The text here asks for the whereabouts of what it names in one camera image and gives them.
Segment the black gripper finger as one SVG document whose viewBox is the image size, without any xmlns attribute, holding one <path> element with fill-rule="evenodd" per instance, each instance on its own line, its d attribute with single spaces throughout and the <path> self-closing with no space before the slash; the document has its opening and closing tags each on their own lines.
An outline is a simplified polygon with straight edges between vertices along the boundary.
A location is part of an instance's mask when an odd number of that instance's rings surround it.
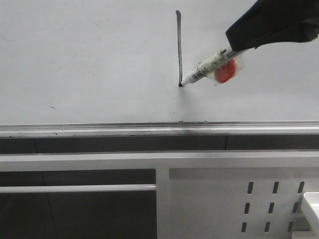
<svg viewBox="0 0 319 239">
<path fill-rule="evenodd" d="M 318 35 L 317 0 L 258 0 L 226 30 L 234 51 L 278 42 L 311 42 Z"/>
</svg>

